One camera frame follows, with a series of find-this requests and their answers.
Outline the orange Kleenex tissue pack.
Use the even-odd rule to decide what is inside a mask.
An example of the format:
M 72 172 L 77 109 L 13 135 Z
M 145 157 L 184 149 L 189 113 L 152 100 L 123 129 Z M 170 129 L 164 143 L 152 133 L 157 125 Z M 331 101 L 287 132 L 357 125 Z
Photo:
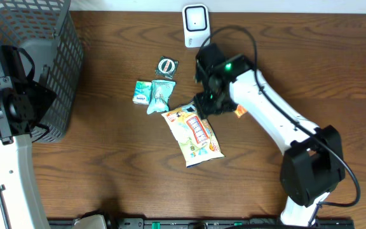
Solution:
M 234 110 L 234 113 L 235 115 L 238 117 L 238 118 L 241 118 L 245 113 L 247 113 L 248 111 L 243 107 L 241 106 L 240 104 L 237 105 L 237 108 Z

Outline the round tape packet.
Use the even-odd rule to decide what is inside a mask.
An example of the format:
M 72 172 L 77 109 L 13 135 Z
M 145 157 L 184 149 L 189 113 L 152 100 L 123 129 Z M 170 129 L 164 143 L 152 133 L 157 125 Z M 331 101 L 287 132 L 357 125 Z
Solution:
M 169 57 L 161 56 L 156 66 L 155 73 L 159 76 L 163 76 L 170 80 L 173 79 L 177 68 L 179 66 L 179 61 L 171 59 Z

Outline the teal snack packet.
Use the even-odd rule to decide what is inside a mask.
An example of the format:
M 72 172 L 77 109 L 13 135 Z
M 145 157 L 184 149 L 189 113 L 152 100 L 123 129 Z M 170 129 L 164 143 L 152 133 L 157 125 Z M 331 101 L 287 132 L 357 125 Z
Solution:
M 147 108 L 147 114 L 169 111 L 168 100 L 176 82 L 168 80 L 153 80 L 151 100 Z

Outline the large white snack bag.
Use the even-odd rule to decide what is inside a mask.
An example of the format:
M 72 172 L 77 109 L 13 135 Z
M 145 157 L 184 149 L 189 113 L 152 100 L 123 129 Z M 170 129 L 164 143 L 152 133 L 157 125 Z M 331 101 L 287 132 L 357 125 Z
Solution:
M 201 119 L 194 103 L 161 114 L 179 144 L 186 167 L 224 158 L 207 119 Z

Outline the teal Kleenex tissue pack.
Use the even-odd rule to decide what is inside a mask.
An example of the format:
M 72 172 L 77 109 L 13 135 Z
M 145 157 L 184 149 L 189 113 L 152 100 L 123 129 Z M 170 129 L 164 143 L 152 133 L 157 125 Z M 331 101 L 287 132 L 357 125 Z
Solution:
M 137 81 L 135 85 L 133 103 L 148 105 L 151 100 L 152 83 L 148 81 Z

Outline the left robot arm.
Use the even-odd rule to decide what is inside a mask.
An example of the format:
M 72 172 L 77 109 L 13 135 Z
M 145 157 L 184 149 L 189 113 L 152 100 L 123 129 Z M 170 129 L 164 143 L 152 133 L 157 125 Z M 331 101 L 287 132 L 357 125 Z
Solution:
M 0 45 L 0 228 L 49 228 L 32 164 L 32 130 L 56 93 L 34 81 L 31 56 Z

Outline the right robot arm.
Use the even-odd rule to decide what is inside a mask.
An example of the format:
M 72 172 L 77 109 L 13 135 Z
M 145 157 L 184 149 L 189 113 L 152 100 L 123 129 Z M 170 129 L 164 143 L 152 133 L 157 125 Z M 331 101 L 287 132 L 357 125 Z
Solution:
M 303 117 L 272 89 L 255 62 L 244 55 L 227 59 L 215 44 L 196 55 L 196 80 L 204 88 L 194 97 L 202 119 L 242 106 L 282 153 L 280 183 L 287 203 L 280 222 L 313 226 L 319 206 L 346 176 L 338 131 Z

